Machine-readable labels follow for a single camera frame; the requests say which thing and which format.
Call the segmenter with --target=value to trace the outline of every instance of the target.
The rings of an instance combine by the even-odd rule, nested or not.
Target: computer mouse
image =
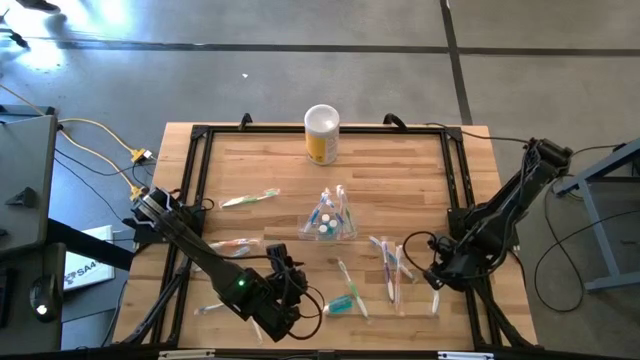
[[[29,290],[29,303],[36,318],[41,322],[50,322],[58,318],[62,299],[53,274],[37,278]]]

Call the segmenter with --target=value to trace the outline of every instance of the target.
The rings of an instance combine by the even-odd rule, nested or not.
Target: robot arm
[[[518,171],[488,202],[470,209],[451,209],[450,235],[432,241],[430,247],[440,255],[424,276],[434,289],[445,285],[463,291],[468,281],[493,271],[512,248],[515,224],[544,187],[569,171],[571,154],[543,139],[531,139]]]
[[[300,302],[300,295],[307,288],[302,271],[285,265],[267,280],[252,268],[243,269],[227,261],[226,257],[218,255],[193,232],[191,228],[195,219],[192,213],[164,190],[153,189],[138,199],[133,213],[136,223],[151,226],[200,266],[211,278],[213,289],[220,300],[243,320],[252,316],[273,341],[285,337],[300,318],[299,309],[295,305]],[[269,259],[272,263],[284,264],[278,256],[272,255]],[[283,293],[282,289],[287,286],[278,285],[280,282],[293,281],[292,278],[302,278],[304,281],[296,282],[296,286],[289,286],[287,293]],[[278,302],[283,297],[288,301]]]

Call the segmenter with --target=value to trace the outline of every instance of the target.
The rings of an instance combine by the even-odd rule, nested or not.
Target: yellow cable
[[[8,92],[10,92],[11,95],[13,95],[13,96],[17,97],[18,99],[22,100],[25,104],[29,105],[38,114],[40,114],[42,116],[46,116],[46,114],[42,110],[38,109],[37,106],[35,106],[32,103],[30,103],[27,99],[23,98],[22,96],[16,94],[13,90],[9,89],[8,87],[6,87],[6,86],[4,86],[2,84],[0,84],[0,87],[2,87],[3,89],[7,90]]]
[[[32,103],[30,103],[27,99],[23,98],[22,96],[16,94],[13,90],[9,89],[8,87],[6,87],[6,86],[4,86],[2,84],[0,84],[0,87],[5,89],[5,90],[7,90],[9,93],[11,93],[13,96],[17,97],[18,99],[22,100],[25,104],[27,104],[31,108],[33,108],[33,110],[35,110],[38,114],[40,114],[42,116],[46,116],[46,114],[42,110],[38,109],[37,106],[35,106]],[[96,125],[96,126],[99,126],[99,127],[103,128],[106,132],[108,132],[111,136],[113,136],[113,138],[116,139],[120,143],[120,145],[122,145],[125,149],[129,150],[129,152],[132,155],[134,155],[134,157],[139,152],[144,152],[144,149],[136,151],[136,150],[133,150],[132,148],[128,147],[127,144],[125,144],[122,140],[120,140],[120,138],[116,134],[114,134],[106,126],[100,124],[97,121],[93,121],[93,120],[89,120],[89,119],[70,118],[70,119],[60,120],[58,122],[61,123],[61,122],[65,122],[65,121],[82,121],[82,122],[87,122],[87,123],[90,123],[90,124],[93,124],[93,125]],[[137,198],[141,194],[142,190],[139,187],[133,185],[133,183],[131,183],[131,180],[129,180],[127,175],[125,175],[124,172],[122,170],[120,170],[120,168],[118,168],[116,166],[116,164],[114,164],[111,160],[109,160],[105,156],[102,156],[101,154],[99,154],[99,153],[97,153],[97,152],[95,152],[95,151],[93,151],[93,150],[91,150],[89,148],[86,148],[86,147],[78,144],[77,142],[73,141],[73,139],[66,132],[64,132],[64,130],[60,130],[60,132],[62,133],[62,135],[65,138],[67,138],[67,140],[69,140],[69,142],[71,144],[73,144],[74,146],[76,146],[76,147],[78,147],[78,148],[80,148],[80,149],[82,149],[82,150],[84,150],[86,152],[89,152],[89,153],[101,158],[102,160],[104,160],[107,163],[109,163],[109,165],[111,165],[118,173],[120,173],[120,176],[122,176],[124,181],[127,182],[127,184],[129,185],[129,188],[131,189],[131,195],[129,196],[129,199],[131,199],[131,201],[135,200],[135,198]]]
[[[133,185],[133,183],[131,183],[131,180],[129,180],[129,178],[127,177],[127,175],[125,175],[125,174],[124,174],[124,172],[122,172],[122,171],[120,170],[120,168],[118,168],[118,167],[116,166],[116,164],[114,164],[111,160],[109,160],[109,159],[107,159],[105,156],[102,156],[101,154],[99,154],[99,153],[97,153],[97,152],[95,152],[95,151],[93,151],[93,150],[91,150],[91,149],[89,149],[89,148],[87,148],[87,147],[84,147],[84,146],[82,146],[82,145],[78,144],[77,142],[73,141],[73,139],[72,139],[72,138],[71,138],[71,137],[70,137],[66,132],[64,132],[64,130],[60,130],[60,133],[62,133],[62,136],[64,136],[65,138],[67,138],[67,140],[69,140],[69,142],[70,142],[72,145],[74,145],[74,146],[76,146],[76,147],[78,147],[78,148],[80,148],[80,149],[82,149],[82,150],[84,150],[84,151],[86,151],[86,152],[89,152],[89,153],[91,153],[91,154],[93,154],[93,155],[95,155],[95,156],[99,157],[100,159],[102,159],[102,160],[106,161],[107,163],[109,163],[109,165],[111,165],[111,166],[112,166],[112,167],[113,167],[117,172],[119,172],[119,173],[120,173],[120,176],[122,176],[122,178],[124,179],[124,181],[126,181],[126,182],[127,182],[127,184],[129,184],[129,187],[131,188],[131,194],[132,194],[132,195],[133,195],[133,194],[137,194],[137,193],[139,193],[139,192],[140,192],[140,188],[138,188],[137,186]]]
[[[125,144],[124,141],[122,141],[118,137],[118,135],[114,134],[113,131],[109,130],[108,127],[102,125],[101,123],[99,123],[97,121],[89,120],[89,119],[82,119],[82,118],[68,118],[68,119],[58,120],[59,123],[68,122],[68,121],[81,121],[81,122],[86,122],[86,123],[93,124],[95,126],[101,127],[102,129],[104,129],[104,131],[109,133],[109,135],[113,136],[113,138],[116,139],[116,141],[119,142],[120,145],[122,145],[122,147],[124,147],[125,149],[129,150],[129,152],[132,155],[136,153],[136,151],[134,149],[132,149],[131,147],[127,146],[127,144]]]

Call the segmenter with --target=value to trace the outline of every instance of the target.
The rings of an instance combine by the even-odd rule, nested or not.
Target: concrete floor
[[[12,8],[7,23],[31,37],[447,46],[437,0],[58,1],[66,17],[5,3]],[[462,47],[640,48],[640,3],[636,1],[449,3]],[[32,48],[29,53],[13,46],[0,49],[4,85],[35,103],[59,108],[61,117],[102,121],[130,145],[154,152],[169,121],[239,121],[243,113],[250,112],[259,122],[299,122],[304,111],[317,103],[334,105],[347,122],[379,122],[387,112],[407,123],[462,122],[447,54],[62,50],[38,41],[32,41]],[[638,136],[637,57],[595,57],[588,52],[552,55],[553,51],[549,56],[462,55],[473,123],[488,125],[494,135],[547,137],[574,149]],[[2,92],[0,102],[14,104],[17,100]],[[128,166],[128,154],[103,132],[82,124],[69,126],[69,131],[79,142]],[[64,139],[58,140],[65,153],[94,168],[110,170]],[[506,181],[519,167],[520,149],[500,142],[494,142],[494,148],[501,178]],[[606,153],[581,154],[572,172]],[[128,188],[122,179],[102,178],[82,169],[78,173],[119,214],[128,214]],[[552,200],[552,204],[551,220],[560,236],[588,223],[581,203]],[[90,190],[59,166],[54,173],[50,216],[80,229],[105,223],[120,226]],[[532,284],[535,262],[552,242],[540,201],[519,225],[519,235]],[[592,233],[576,237],[568,248],[585,280],[604,275],[606,267]],[[540,291],[550,302],[565,306],[575,300],[579,288],[560,253],[545,262],[540,276]],[[107,305],[103,307],[117,300],[118,291],[112,288],[92,290],[104,293]],[[545,308],[531,286],[528,292],[538,338],[545,347],[639,357],[640,303],[634,300],[640,287],[587,295],[582,307],[570,314]],[[63,347],[98,346],[109,315],[65,323]]]

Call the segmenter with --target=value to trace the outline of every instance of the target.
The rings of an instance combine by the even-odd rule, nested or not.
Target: butcher block tabletop
[[[168,190],[180,187],[193,125],[167,124],[153,179],[155,186]],[[485,126],[463,126],[462,129],[489,135]],[[491,141],[465,135],[464,146],[476,202],[487,201],[501,186]],[[196,152],[191,198],[187,204],[193,203],[203,147],[199,146]],[[451,153],[458,175],[453,144]],[[464,206],[459,178],[457,184],[460,204]],[[343,241],[300,240],[298,219],[309,216],[325,188],[335,193],[336,185],[343,185],[347,192],[358,236]],[[224,209],[217,206],[220,201],[258,194],[269,188],[279,188],[280,194],[252,204]],[[450,200],[438,136],[341,134],[337,160],[328,166],[318,166],[306,158],[304,134],[216,134],[204,197],[216,204],[206,212],[203,239],[207,243],[238,238],[264,239],[264,245],[282,242],[295,261],[304,262],[301,270],[309,285],[317,288],[327,302],[349,294],[337,265],[340,257],[366,304],[370,321],[364,319],[354,302],[354,308],[342,316],[323,317],[320,331],[309,340],[298,341],[287,336],[274,343],[263,333],[264,341],[260,343],[251,321],[242,321],[227,308],[194,314],[197,308],[219,303],[208,276],[194,272],[188,287],[180,348],[473,349],[464,294],[443,288],[438,314],[433,316],[432,289],[420,272],[405,261],[418,281],[412,284],[403,276],[405,314],[399,316],[389,301],[382,253],[369,241],[370,235],[378,239],[385,237],[393,249],[415,231],[447,232],[446,211]],[[209,206],[209,202],[205,201],[204,205]],[[407,246],[409,255],[422,267],[428,267],[433,259],[426,240],[425,236],[416,236]],[[150,245],[133,260],[114,341],[127,337],[156,300],[167,249],[166,244]],[[264,249],[253,247],[249,253],[259,254],[265,254]],[[272,272],[268,260],[238,263],[253,267],[263,276]],[[522,335],[535,343],[527,295],[515,260],[508,257],[490,279],[496,302]],[[309,294],[321,302],[314,290],[309,290]],[[167,307],[163,340],[171,328],[174,303],[175,297]],[[478,308],[487,339],[483,306]],[[300,311],[305,316],[317,313],[304,297]],[[304,336],[316,327],[317,320],[302,318],[292,332]]]

